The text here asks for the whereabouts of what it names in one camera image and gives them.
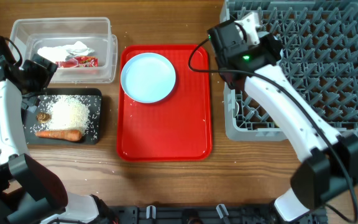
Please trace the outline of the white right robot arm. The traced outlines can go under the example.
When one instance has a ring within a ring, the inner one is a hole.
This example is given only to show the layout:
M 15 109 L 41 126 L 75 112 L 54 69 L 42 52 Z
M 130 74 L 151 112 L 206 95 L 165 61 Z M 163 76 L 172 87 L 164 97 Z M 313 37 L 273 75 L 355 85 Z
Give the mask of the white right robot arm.
M 345 191 L 358 222 L 354 187 L 358 184 L 358 137 L 342 135 L 298 94 L 279 65 L 283 45 L 256 25 L 226 21 L 208 30 L 218 73 L 231 89 L 243 91 L 283 131 L 301 162 L 290 188 L 274 201 L 276 212 L 293 222 Z

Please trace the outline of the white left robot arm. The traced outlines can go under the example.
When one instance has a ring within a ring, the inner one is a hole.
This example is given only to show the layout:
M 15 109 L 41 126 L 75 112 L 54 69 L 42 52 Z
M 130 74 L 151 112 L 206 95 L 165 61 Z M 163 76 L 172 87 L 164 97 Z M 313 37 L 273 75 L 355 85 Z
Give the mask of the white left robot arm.
M 119 223 L 100 198 L 67 192 L 30 156 L 22 109 L 38 105 L 57 66 L 39 55 L 15 58 L 18 51 L 0 36 L 0 223 Z

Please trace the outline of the orange carrot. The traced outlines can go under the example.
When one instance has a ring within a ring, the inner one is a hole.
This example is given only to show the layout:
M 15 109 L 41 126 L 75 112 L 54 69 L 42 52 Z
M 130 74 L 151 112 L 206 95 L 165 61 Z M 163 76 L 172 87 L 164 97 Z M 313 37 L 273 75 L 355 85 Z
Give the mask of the orange carrot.
M 39 131 L 35 135 L 39 138 L 60 139 L 71 142 L 80 141 L 82 138 L 81 131 L 77 129 Z

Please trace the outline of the red snack wrapper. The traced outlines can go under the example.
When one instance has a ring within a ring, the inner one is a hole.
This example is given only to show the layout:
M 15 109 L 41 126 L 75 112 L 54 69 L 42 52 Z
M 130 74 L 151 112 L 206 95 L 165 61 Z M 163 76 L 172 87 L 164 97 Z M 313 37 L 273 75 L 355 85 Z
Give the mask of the red snack wrapper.
M 98 59 L 93 56 L 73 57 L 64 62 L 57 62 L 58 68 L 97 67 Z

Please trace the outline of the white tissue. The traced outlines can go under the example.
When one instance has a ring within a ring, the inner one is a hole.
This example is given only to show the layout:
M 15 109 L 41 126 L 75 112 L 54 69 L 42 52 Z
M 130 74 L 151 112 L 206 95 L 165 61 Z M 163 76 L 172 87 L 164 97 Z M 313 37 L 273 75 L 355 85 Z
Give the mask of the white tissue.
M 88 47 L 81 41 L 72 45 L 61 45 L 57 47 L 42 47 L 37 54 L 51 62 L 65 62 L 73 57 L 89 56 L 94 53 L 94 49 Z

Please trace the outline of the light blue plate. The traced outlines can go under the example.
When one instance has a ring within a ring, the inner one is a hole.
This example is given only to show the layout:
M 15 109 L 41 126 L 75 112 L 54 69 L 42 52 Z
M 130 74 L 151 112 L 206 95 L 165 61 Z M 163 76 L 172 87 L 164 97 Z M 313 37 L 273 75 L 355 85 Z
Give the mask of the light blue plate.
M 156 103 L 174 89 L 177 75 L 163 55 L 142 53 L 128 60 L 121 71 L 124 93 L 139 103 Z

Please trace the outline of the brown mushroom piece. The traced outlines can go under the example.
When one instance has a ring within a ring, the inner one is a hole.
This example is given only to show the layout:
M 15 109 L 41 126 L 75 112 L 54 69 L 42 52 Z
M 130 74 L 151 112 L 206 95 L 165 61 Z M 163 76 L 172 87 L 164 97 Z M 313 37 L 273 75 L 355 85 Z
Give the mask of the brown mushroom piece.
M 51 116 L 48 113 L 38 113 L 36 115 L 36 120 L 39 123 L 46 123 L 51 119 Z

